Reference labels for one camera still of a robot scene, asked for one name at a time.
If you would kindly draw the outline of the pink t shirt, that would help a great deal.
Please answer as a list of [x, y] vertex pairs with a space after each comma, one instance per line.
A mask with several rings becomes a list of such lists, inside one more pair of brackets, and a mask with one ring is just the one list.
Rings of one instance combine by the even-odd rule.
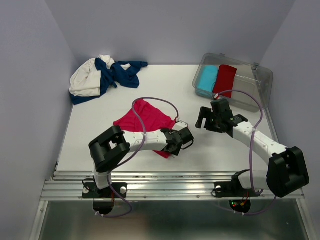
[[[153, 132], [161, 129], [172, 129], [176, 123], [176, 121], [170, 116], [164, 114], [161, 110], [143, 99], [138, 100], [134, 104], [134, 110], [141, 117], [147, 132]], [[124, 131], [143, 131], [143, 127], [132, 109], [130, 109], [123, 117], [114, 121], [113, 125], [120, 126]]]

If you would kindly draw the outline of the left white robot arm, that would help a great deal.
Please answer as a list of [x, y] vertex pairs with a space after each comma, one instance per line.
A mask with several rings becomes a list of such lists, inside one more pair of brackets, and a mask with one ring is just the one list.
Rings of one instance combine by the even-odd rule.
[[92, 140], [88, 147], [94, 163], [94, 191], [100, 197], [111, 193], [111, 171], [116, 169], [127, 154], [156, 151], [178, 156], [194, 143], [194, 137], [185, 123], [177, 129], [163, 128], [150, 132], [131, 132], [112, 126]]

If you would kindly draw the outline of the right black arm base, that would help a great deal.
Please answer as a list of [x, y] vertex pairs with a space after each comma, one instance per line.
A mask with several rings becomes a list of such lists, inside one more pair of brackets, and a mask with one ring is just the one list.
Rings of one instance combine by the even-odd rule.
[[245, 189], [237, 181], [219, 181], [214, 183], [211, 194], [216, 198], [258, 197], [251, 189]]

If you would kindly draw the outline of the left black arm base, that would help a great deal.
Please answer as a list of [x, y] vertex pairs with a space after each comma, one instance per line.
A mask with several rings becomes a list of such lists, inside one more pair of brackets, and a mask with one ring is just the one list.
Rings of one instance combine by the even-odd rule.
[[[127, 197], [128, 185], [125, 182], [112, 183], [114, 190], [123, 198]], [[119, 197], [112, 191], [110, 187], [98, 189], [96, 184], [92, 182], [85, 182], [82, 189], [83, 199], [119, 199]]]

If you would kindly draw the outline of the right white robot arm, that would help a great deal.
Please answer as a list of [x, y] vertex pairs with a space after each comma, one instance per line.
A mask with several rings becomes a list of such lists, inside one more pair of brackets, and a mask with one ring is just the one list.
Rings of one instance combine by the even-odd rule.
[[196, 128], [228, 134], [257, 154], [267, 165], [267, 170], [249, 169], [236, 172], [230, 181], [216, 182], [212, 191], [216, 198], [259, 196], [260, 191], [271, 191], [283, 198], [310, 183], [305, 157], [298, 147], [282, 145], [254, 127], [247, 118], [234, 115], [226, 99], [215, 99], [211, 107], [202, 106]]

